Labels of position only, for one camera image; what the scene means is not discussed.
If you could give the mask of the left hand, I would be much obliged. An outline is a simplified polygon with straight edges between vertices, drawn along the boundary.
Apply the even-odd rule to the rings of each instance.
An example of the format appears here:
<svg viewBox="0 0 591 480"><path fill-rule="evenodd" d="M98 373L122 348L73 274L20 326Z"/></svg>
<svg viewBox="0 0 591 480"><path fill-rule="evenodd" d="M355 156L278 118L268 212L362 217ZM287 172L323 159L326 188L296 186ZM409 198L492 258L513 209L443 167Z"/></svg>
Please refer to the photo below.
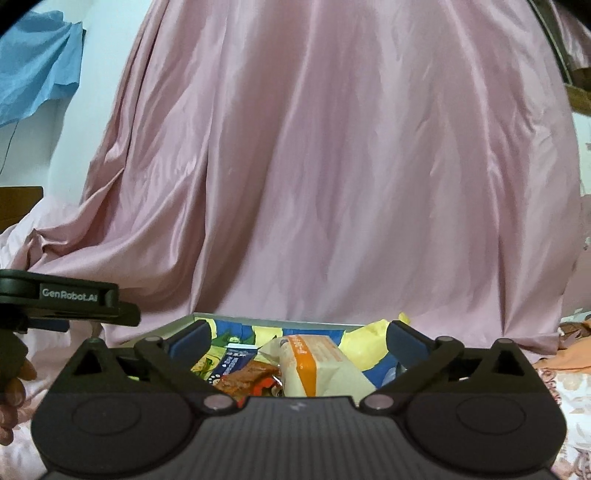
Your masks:
<svg viewBox="0 0 591 480"><path fill-rule="evenodd" d="M24 381L36 379L36 370L27 359L28 349L13 333L1 331L1 445L12 443L19 408L26 400Z"/></svg>

